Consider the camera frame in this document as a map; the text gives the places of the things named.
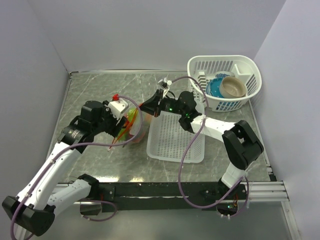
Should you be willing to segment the clear zip top bag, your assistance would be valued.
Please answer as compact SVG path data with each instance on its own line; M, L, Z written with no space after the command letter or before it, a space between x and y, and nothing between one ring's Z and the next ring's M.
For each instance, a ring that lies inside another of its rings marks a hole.
M122 145L123 148L126 145L140 143L149 130L152 119L151 115L142 112L141 120L139 110L135 107L128 107L124 111L124 117L126 117L125 124L123 125L119 134L112 140L112 144L129 141L128 143Z

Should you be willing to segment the white perforated basket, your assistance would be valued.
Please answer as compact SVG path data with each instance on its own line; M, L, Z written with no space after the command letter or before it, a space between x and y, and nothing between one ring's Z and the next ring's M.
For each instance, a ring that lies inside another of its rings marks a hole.
M183 130L179 114L162 111L152 117L148 132L146 153L160 161L180 163L194 133ZM197 164L205 158L205 136L200 134L188 150L184 163Z

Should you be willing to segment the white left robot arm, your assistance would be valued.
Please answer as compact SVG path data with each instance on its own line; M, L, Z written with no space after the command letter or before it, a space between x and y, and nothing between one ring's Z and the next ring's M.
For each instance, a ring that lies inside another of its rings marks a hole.
M106 133L116 137L120 133L128 107L123 96L103 102L89 100L81 107L33 179L17 195L3 200L2 207L11 220L11 239L29 240L43 235L62 211L79 200L103 202L100 182L88 174L77 177L59 192L53 191L70 165L94 145L95 136Z

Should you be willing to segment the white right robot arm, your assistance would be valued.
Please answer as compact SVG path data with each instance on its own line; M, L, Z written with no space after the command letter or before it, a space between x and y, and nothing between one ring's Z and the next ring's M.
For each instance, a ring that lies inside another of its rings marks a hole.
M155 94L141 104L140 110L154 117L161 112L180 115L178 120L183 130L192 134L202 134L224 144L229 165L221 177L219 195L224 199L232 198L237 182L245 176L247 168L264 152L264 146L245 120L226 122L210 118L197 111L192 92L183 91L177 99L163 96L158 89Z

